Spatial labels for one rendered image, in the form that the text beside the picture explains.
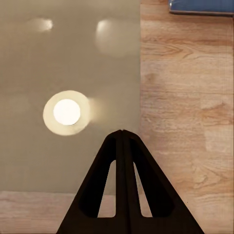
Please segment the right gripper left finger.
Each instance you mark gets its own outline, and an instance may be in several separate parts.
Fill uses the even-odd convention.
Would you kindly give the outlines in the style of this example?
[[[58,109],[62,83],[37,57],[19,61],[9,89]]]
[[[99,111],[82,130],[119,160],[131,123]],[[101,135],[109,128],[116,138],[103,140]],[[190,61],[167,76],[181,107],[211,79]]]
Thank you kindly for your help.
[[[116,215],[98,217],[111,163],[116,160]],[[130,234],[122,130],[109,134],[56,234]]]

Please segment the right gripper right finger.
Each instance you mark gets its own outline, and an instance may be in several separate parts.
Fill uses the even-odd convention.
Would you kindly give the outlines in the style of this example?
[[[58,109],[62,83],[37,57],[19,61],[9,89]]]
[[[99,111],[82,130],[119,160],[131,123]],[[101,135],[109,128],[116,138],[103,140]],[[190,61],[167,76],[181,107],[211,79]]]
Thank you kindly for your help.
[[[204,234],[141,138],[122,136],[130,234]],[[141,214],[134,163],[153,217]]]

